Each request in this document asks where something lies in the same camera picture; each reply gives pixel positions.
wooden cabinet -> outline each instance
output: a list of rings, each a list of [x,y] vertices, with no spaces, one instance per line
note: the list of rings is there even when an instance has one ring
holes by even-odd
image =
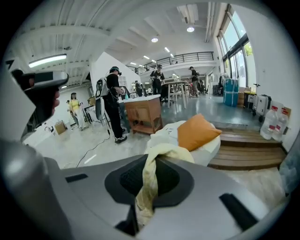
[[[163,127],[159,98],[146,99],[124,102],[133,133],[154,134]]]

floor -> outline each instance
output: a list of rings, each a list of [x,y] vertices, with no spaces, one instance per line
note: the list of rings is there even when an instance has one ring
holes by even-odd
[[[260,129],[261,123],[258,116],[253,116],[251,111],[240,107],[230,107],[223,103],[223,97],[201,95],[188,99],[187,108],[184,109],[182,98],[167,108],[167,103],[162,107],[163,123],[173,123],[187,120],[195,114],[201,113],[204,118],[219,128],[238,128],[247,130]]]
[[[172,104],[170,109],[164,104],[162,107],[163,123],[187,120],[197,113],[201,113],[215,126],[224,128],[259,128],[259,123],[252,114],[242,108],[233,108],[222,103],[222,97],[200,96],[188,100],[187,109],[182,106],[182,99]],[[89,124],[89,128],[79,131],[78,128],[69,129],[61,135],[51,135],[43,140],[36,149],[45,157],[53,158],[60,168],[71,168],[88,165],[98,165],[119,159],[143,154],[146,150],[149,135],[127,134],[127,141],[120,145],[114,143],[112,130],[109,137],[106,126],[100,123]],[[223,171],[229,177],[244,185],[256,194],[270,208],[275,206],[285,196],[280,175],[276,168],[259,171]]]

wooden platform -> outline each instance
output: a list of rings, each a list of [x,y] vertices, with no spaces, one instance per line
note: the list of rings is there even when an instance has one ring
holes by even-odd
[[[278,148],[281,143],[275,140],[265,140],[259,132],[237,130],[237,129],[220,129],[222,130],[221,145],[233,147],[252,147],[252,148]]]
[[[255,131],[222,129],[221,147],[208,167],[223,170],[255,170],[278,167],[286,154],[281,143],[265,140]]]
[[[255,170],[278,167],[285,158],[281,148],[221,146],[208,167],[223,170]]]

orange pillow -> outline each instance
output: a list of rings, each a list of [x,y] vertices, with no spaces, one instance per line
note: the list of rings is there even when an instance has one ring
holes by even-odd
[[[201,114],[181,124],[178,129],[178,144],[180,147],[193,151],[221,134]]]

man in black shirt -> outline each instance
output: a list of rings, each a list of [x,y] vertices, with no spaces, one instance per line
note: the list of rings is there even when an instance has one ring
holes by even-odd
[[[158,64],[157,70],[152,72],[150,74],[150,77],[152,78],[152,89],[153,89],[153,94],[161,94],[161,82],[160,80],[164,80],[165,76],[164,74],[160,71],[163,67]]]
[[[190,67],[189,70],[192,71],[192,85],[193,85],[193,92],[195,94],[195,96],[197,97],[198,96],[198,88],[197,88],[197,72],[196,70],[193,68],[193,67]]]
[[[125,91],[119,87],[120,74],[118,67],[112,67],[109,70],[109,75],[106,77],[107,88],[109,89],[107,96],[103,96],[105,110],[111,120],[112,130],[115,137],[115,143],[121,143],[127,139],[127,136],[122,136],[123,129],[118,109],[118,94],[124,94]]]
[[[135,91],[139,97],[142,96],[142,87],[137,80],[135,81]]]

